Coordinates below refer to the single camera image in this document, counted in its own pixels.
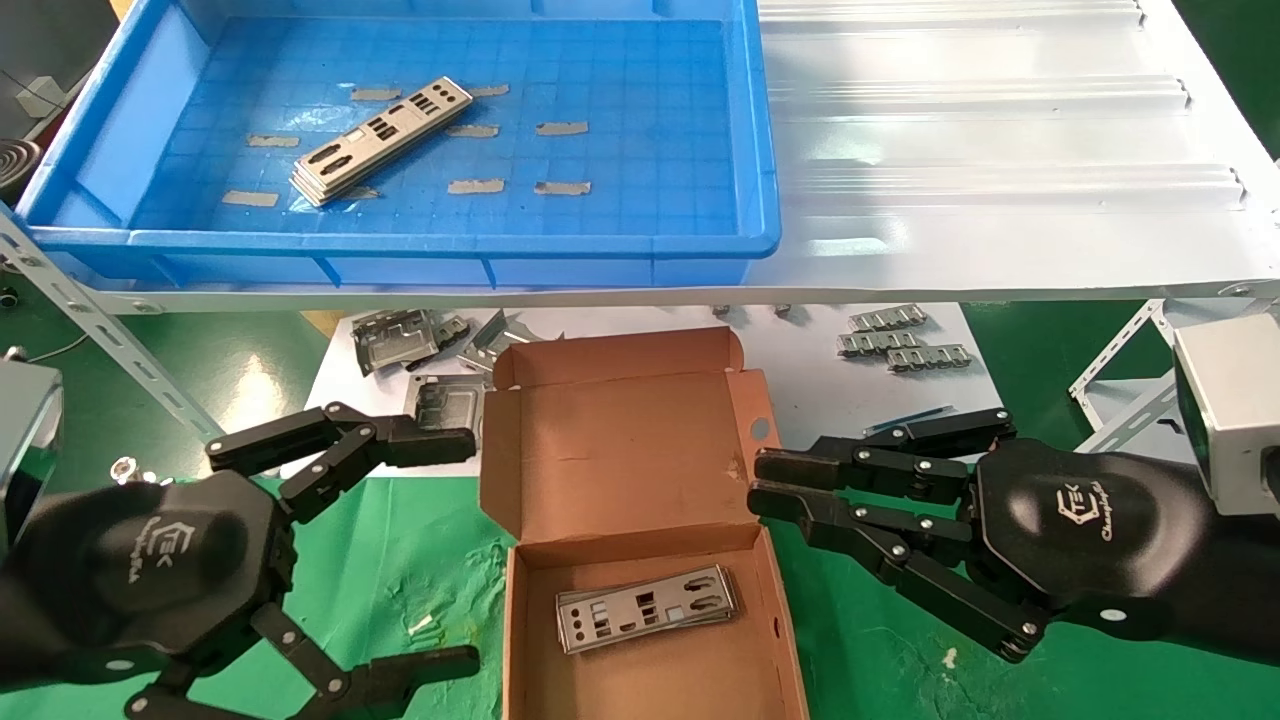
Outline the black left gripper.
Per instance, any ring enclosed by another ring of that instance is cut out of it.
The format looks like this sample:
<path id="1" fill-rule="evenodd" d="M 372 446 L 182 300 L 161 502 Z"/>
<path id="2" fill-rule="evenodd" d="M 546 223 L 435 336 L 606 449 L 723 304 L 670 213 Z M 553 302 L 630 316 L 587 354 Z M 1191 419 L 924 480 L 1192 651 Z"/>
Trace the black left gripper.
<path id="1" fill-rule="evenodd" d="M 293 719 L 402 717 L 421 687 L 477 674 L 477 648 L 339 669 L 282 609 L 297 561 L 291 520 L 312 521 L 380 465 L 456 464 L 476 451 L 466 428 L 425 430 L 407 415 L 330 404 L 212 439 L 219 473 L 202 480 L 41 501 L 20 534 L 20 680 L 114 683 L 175 662 L 125 717 L 248 719 L 188 693 L 261 637 L 314 688 Z M 303 459 L 279 487 L 285 512 L 243 478 Z"/>

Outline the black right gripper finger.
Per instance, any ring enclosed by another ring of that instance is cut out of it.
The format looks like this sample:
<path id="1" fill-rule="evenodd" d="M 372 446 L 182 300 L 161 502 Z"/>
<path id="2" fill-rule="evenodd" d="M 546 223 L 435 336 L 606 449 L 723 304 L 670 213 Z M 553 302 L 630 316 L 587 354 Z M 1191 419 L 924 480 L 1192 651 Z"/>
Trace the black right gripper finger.
<path id="1" fill-rule="evenodd" d="M 823 491 L 855 489 L 914 501 L 956 501 L 969 483 L 964 457 L 1016 436 L 1002 407 L 896 424 L 861 438 L 822 436 L 804 451 L 764 448 L 755 475 Z"/>

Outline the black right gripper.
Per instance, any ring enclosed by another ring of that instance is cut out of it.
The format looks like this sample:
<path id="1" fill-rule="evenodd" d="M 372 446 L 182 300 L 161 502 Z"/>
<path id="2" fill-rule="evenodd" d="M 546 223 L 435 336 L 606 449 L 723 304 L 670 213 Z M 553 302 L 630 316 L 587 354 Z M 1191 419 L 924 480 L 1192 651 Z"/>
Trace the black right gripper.
<path id="1" fill-rule="evenodd" d="M 755 483 L 748 507 L 792 523 L 954 630 L 1019 664 L 1048 615 L 1085 626 L 1174 626 L 1180 575 L 1215 523 L 1196 468 L 1133 454 L 1075 454 L 1011 439 L 974 468 L 972 524 Z M 957 573 L 970 562 L 1005 598 Z"/>

